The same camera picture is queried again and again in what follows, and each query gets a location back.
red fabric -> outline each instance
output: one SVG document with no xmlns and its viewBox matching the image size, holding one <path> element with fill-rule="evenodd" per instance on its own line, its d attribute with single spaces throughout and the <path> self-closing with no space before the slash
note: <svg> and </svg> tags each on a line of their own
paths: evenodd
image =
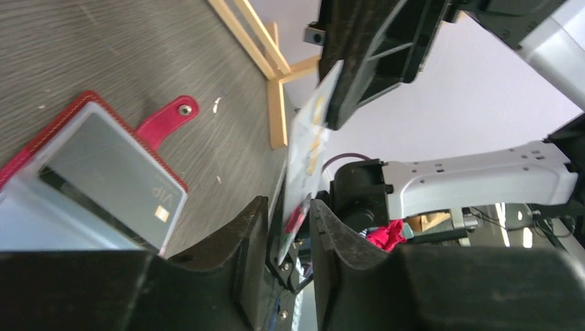
<svg viewBox="0 0 585 331">
<path fill-rule="evenodd" d="M 85 91 L 81 93 L 73 103 L 71 103 L 63 112 L 61 112 L 57 117 L 46 127 L 44 128 L 28 145 L 24 147 L 22 151 L 20 151 L 12 160 L 8 162 L 2 169 L 0 169 L 0 189 L 6 184 L 8 179 L 16 174 L 29 160 L 32 156 L 37 153 L 42 147 L 53 136 L 55 136 L 60 129 L 62 129 L 68 122 L 71 120 L 88 102 L 95 102 L 99 104 L 103 109 L 105 109 L 110 116 L 122 127 L 126 132 L 128 132 L 132 137 L 134 137 L 142 147 L 150 154 L 159 164 L 165 169 L 170 176 L 172 176 L 178 183 L 181 185 L 185 191 L 188 191 L 187 184 L 185 184 L 169 167 L 166 163 L 159 157 L 159 155 L 155 152 L 155 149 L 160 145 L 162 142 L 161 139 L 167 137 L 172 131 L 175 131 L 180 125 L 185 123 L 186 121 L 192 119 L 193 117 L 197 116 L 199 112 L 199 107 L 193 98 L 188 96 L 182 96 L 175 99 L 169 105 L 162 108 L 160 111 L 156 112 L 154 115 L 146 119 L 144 124 L 141 126 L 145 126 L 146 128 L 143 129 L 142 134 L 139 135 L 96 93 L 93 91 Z M 192 108 L 191 114 L 189 116 L 181 116 L 181 121 L 175 119 L 173 116 L 169 115 L 169 112 L 176 112 L 178 106 L 181 104 L 188 104 Z M 163 128 L 155 130 L 155 125 L 161 123 L 161 121 L 167 117 L 170 117 L 171 120 L 168 121 L 168 125 L 164 125 Z"/>
<path fill-rule="evenodd" d="M 187 105 L 191 107 L 189 115 L 179 114 L 179 107 Z M 199 105 L 188 95 L 181 95 L 156 113 L 150 115 L 136 129 L 138 136 L 153 150 L 158 150 L 164 139 L 186 122 L 199 114 Z"/>
<path fill-rule="evenodd" d="M 406 238 L 402 236 L 404 222 L 396 219 L 387 226 L 381 226 L 376 231 L 368 233 L 366 238 L 377 247 L 390 252 L 399 243 L 405 243 Z"/>
</svg>

red card holder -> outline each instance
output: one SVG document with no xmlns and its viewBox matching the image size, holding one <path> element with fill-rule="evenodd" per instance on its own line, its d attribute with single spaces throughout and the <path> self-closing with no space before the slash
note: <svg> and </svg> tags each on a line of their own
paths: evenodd
<svg viewBox="0 0 585 331">
<path fill-rule="evenodd" d="M 187 95 L 180 96 L 168 105 L 149 116 L 137 130 L 133 130 L 96 92 L 82 93 L 71 105 L 61 112 L 25 148 L 0 169 L 0 190 L 35 153 L 40 151 L 87 103 L 99 104 L 108 114 L 130 134 L 144 150 L 187 192 L 188 186 L 161 159 L 156 149 L 169 134 L 195 118 L 199 113 L 197 102 Z"/>
</svg>

white wall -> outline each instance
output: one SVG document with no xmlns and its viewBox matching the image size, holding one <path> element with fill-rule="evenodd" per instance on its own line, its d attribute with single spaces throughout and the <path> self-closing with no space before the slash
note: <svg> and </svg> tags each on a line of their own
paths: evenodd
<svg viewBox="0 0 585 331">
<path fill-rule="evenodd" d="M 318 0 L 252 0 L 264 21 L 279 24 L 290 63 L 319 52 L 302 41 Z M 288 83 L 296 106 L 317 76 Z M 516 54 L 468 17 L 444 24 L 425 70 L 410 85 L 364 106 L 330 136 L 330 156 L 360 152 L 414 161 L 487 152 L 541 139 L 580 112 Z M 332 173 L 344 162 L 331 165 Z"/>
</svg>

card holder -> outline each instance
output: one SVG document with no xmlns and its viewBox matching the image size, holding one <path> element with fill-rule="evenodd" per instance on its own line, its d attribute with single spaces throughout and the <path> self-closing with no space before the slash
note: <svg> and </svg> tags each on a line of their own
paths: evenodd
<svg viewBox="0 0 585 331">
<path fill-rule="evenodd" d="M 198 111 L 180 96 L 134 131 L 84 92 L 0 170 L 0 250 L 163 254 L 188 188 L 156 149 Z"/>
</svg>

gray wooden tabletop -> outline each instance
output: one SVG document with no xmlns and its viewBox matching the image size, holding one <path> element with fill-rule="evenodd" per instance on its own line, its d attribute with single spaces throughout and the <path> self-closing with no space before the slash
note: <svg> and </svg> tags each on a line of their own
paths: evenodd
<svg viewBox="0 0 585 331">
<path fill-rule="evenodd" d="M 0 0 L 0 164 L 84 90 L 133 127 L 198 100 L 159 150 L 190 187 L 167 254 L 273 195 L 286 150 L 269 146 L 266 81 L 205 0 Z"/>
</svg>

